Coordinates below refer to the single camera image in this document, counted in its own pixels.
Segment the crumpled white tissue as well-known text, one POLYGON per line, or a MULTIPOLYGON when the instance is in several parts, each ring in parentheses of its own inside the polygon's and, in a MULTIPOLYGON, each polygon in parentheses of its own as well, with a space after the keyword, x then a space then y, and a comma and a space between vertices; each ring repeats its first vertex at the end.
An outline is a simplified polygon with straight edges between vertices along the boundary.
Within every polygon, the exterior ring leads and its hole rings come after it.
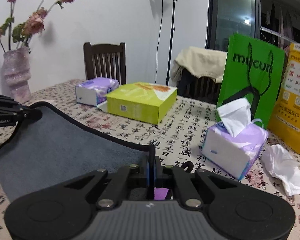
POLYGON ((287 197, 300 194, 300 169, 298 162, 281 145, 273 145, 262 153, 261 160, 266 171, 282 181, 287 197))

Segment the purple tissue pack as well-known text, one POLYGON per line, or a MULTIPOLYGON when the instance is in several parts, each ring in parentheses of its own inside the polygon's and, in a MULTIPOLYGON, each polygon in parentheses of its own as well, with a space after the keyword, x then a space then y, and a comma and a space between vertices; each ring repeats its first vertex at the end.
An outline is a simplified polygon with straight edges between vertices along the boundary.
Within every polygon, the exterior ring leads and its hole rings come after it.
POLYGON ((96 77, 75 86, 77 103, 97 106, 107 100, 107 94, 116 90, 119 82, 106 77, 96 77))
POLYGON ((261 119, 252 119, 250 103, 240 98, 217 108, 220 122, 207 129, 202 155, 238 180, 250 170, 268 139, 261 119))

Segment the yellow paper delivery bag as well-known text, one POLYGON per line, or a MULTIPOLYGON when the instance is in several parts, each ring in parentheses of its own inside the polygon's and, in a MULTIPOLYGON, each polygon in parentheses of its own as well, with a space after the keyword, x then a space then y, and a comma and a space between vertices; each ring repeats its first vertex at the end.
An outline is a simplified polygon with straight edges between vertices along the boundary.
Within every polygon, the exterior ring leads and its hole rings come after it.
POLYGON ((268 129, 300 154, 300 44, 291 43, 285 78, 268 129))

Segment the purple tissue pack near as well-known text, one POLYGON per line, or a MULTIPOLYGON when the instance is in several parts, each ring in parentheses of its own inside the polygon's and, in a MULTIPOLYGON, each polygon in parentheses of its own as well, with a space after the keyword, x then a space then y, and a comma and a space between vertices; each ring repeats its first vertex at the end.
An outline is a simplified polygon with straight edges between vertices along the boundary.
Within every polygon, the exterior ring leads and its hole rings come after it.
POLYGON ((202 155, 238 180, 250 170, 268 139, 261 119, 252 119, 250 103, 240 98, 217 108, 220 122, 207 129, 202 155))

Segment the dark framed sliding window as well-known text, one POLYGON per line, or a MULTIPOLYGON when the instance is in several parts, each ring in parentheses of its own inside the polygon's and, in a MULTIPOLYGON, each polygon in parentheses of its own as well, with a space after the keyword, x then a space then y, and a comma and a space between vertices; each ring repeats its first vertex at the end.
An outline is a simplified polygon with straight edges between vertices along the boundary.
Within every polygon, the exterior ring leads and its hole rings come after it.
POLYGON ((233 33, 282 49, 300 44, 300 0, 209 0, 206 47, 227 51, 233 33))

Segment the grey microfibre towel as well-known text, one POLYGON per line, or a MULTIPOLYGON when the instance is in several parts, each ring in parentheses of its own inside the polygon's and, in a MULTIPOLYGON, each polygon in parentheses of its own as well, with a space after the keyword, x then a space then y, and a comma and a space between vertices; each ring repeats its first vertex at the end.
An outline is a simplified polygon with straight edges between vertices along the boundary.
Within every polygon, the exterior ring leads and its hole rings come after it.
POLYGON ((0 184, 10 202, 99 168, 114 173, 144 156, 155 157, 153 145, 92 129, 48 102, 34 103, 31 109, 42 117, 19 122, 0 145, 0 184))

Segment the purple tissue pack far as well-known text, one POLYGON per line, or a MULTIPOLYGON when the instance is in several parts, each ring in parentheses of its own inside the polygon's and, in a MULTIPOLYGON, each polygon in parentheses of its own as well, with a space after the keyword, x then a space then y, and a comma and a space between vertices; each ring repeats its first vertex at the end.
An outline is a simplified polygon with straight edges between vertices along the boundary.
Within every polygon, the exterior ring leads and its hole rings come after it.
POLYGON ((107 100, 107 94, 116 90, 119 82, 106 77, 96 77, 75 86, 77 103, 97 106, 107 100))

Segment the green mucun paper bag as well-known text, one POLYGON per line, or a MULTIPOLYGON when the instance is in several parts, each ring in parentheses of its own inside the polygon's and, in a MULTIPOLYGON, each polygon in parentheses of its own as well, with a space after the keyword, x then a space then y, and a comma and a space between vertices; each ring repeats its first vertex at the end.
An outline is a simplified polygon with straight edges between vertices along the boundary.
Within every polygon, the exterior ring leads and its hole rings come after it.
POLYGON ((285 52, 256 38, 230 36, 217 107, 247 98, 252 119, 267 128, 279 94, 285 52))

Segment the dark chair under cloth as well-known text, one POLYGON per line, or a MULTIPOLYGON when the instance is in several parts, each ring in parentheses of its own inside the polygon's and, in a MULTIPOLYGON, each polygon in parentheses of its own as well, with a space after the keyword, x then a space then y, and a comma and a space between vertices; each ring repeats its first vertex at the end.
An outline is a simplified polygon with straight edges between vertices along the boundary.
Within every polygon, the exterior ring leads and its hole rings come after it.
POLYGON ((216 105, 221 84, 215 83, 210 77, 197 78, 188 70, 183 69, 181 80, 177 82, 177 88, 179 96, 216 105))

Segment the pink speckled ceramic vase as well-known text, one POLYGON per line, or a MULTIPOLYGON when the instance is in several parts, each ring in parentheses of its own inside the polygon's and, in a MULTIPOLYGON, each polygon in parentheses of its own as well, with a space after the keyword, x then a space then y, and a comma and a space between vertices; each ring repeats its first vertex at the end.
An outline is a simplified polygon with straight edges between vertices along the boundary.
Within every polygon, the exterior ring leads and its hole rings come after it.
POLYGON ((28 83, 31 78, 29 49, 23 47, 6 52, 2 71, 14 100, 19 103, 29 101, 31 98, 28 83))

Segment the dark wooden chair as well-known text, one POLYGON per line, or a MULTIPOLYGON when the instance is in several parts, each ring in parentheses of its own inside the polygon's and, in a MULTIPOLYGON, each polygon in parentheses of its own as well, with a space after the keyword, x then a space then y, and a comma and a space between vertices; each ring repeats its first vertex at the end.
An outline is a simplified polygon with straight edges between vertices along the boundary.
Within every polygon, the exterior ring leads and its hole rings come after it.
POLYGON ((87 80, 96 77, 115 79, 120 85, 127 83, 126 44, 83 44, 85 75, 87 80))

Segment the cream cloth on chair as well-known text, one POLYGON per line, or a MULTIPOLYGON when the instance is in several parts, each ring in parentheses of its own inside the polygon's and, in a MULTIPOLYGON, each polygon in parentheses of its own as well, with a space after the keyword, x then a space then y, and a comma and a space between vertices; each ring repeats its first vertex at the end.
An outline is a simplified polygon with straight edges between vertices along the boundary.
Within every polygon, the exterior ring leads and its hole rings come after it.
POLYGON ((182 71, 186 69, 191 75, 201 78, 209 77, 214 83, 222 83, 227 52, 190 46, 183 49, 173 61, 171 80, 181 80, 182 71))

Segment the lime green tissue box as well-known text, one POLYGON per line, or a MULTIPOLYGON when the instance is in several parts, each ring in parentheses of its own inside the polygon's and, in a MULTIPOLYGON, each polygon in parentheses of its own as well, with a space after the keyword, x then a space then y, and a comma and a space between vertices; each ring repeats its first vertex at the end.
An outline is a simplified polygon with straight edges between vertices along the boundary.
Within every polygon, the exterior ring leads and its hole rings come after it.
POLYGON ((145 82, 120 85, 97 105, 100 110, 113 115, 159 124, 177 98, 177 88, 145 82))

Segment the calligraphy print tablecloth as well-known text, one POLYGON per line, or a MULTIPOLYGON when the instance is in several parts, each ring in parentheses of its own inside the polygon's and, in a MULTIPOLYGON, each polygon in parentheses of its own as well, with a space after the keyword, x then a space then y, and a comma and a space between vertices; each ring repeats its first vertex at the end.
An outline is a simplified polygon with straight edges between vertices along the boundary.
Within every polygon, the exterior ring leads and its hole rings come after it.
MULTIPOLYGON (((226 176, 226 172, 206 159, 202 145, 207 129, 216 122, 215 106, 198 100, 178 97, 158 125, 147 124, 99 111, 77 103, 73 79, 44 88, 31 95, 30 103, 46 101, 83 125, 128 142, 153 145, 162 165, 181 166, 190 161, 195 169, 206 169, 226 176)), ((300 169, 300 154, 291 153, 300 169)), ((261 160, 255 161, 242 179, 244 185, 271 193, 289 202, 295 212, 290 239, 300 239, 300 194, 287 197, 281 180, 272 177, 261 160)))

